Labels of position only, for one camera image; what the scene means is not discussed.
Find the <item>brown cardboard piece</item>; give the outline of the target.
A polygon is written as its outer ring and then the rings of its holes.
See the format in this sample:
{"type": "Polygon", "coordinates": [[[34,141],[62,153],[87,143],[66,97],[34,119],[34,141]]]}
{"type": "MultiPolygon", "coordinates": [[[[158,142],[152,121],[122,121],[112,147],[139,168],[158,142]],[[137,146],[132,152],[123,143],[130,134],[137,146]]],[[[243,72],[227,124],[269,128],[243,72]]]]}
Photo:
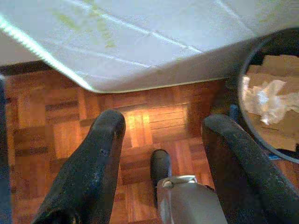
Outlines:
{"type": "MultiPolygon", "coordinates": [[[[263,82],[281,80],[286,85],[278,95],[286,95],[299,91],[299,57],[298,56],[270,56],[266,55],[261,65],[251,65],[245,76],[250,78],[249,87],[261,86],[263,82]]],[[[277,124],[265,125],[260,116],[247,113],[258,134],[274,148],[295,151],[299,145],[299,113],[290,110],[277,124]]]]}

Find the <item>black round waste bin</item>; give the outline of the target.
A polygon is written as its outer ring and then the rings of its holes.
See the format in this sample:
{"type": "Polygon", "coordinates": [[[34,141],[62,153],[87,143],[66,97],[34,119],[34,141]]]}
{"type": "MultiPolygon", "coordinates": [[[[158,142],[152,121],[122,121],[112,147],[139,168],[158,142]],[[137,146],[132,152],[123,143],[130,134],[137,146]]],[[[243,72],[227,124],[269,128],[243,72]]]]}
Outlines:
{"type": "Polygon", "coordinates": [[[252,125],[245,112],[245,105],[242,102],[242,78],[248,71],[249,66],[261,65],[262,60],[266,55],[277,56],[279,53],[299,56],[299,27],[283,29],[255,39],[253,46],[245,57],[238,75],[237,95],[241,116],[240,122],[241,126],[249,133],[254,142],[266,152],[270,160],[284,159],[299,164],[299,151],[290,152],[280,148],[276,149],[263,140],[252,125]]]}

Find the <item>white crumpled paper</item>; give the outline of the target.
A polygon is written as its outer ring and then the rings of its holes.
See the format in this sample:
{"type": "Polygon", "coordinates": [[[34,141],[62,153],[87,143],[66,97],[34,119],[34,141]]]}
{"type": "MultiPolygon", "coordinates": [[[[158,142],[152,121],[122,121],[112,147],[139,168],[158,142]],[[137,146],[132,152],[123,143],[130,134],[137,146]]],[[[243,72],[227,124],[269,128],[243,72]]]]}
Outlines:
{"type": "Polygon", "coordinates": [[[242,101],[245,110],[260,116],[260,121],[265,125],[277,124],[286,112],[293,110],[299,113],[299,91],[286,95],[278,95],[278,92],[286,85],[281,80],[263,82],[261,86],[249,87],[250,78],[242,79],[242,101]]]}

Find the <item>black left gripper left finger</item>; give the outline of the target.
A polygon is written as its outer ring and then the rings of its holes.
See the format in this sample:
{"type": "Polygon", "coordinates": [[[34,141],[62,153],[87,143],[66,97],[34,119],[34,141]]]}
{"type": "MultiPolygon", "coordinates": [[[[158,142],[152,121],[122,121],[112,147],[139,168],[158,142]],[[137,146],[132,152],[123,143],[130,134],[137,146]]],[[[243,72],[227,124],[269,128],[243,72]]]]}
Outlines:
{"type": "Polygon", "coordinates": [[[109,224],[126,130],[116,110],[102,112],[56,176],[32,224],[109,224]]]}

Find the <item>bed with grey floral sheet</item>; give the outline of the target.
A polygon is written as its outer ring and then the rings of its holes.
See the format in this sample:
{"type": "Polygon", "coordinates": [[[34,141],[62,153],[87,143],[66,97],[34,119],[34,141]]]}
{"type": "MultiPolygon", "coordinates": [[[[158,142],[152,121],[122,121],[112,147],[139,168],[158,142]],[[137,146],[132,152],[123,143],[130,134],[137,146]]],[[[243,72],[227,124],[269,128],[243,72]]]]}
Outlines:
{"type": "Polygon", "coordinates": [[[294,27],[299,0],[0,0],[0,32],[99,93],[225,78],[294,27]]]}

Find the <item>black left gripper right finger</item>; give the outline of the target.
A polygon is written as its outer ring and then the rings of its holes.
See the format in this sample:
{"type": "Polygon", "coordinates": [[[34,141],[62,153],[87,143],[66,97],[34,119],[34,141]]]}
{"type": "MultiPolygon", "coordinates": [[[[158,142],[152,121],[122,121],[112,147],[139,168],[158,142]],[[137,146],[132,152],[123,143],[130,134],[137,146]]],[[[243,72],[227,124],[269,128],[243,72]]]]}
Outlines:
{"type": "Polygon", "coordinates": [[[202,140],[228,224],[299,224],[299,190],[229,116],[202,121],[202,140]]]}

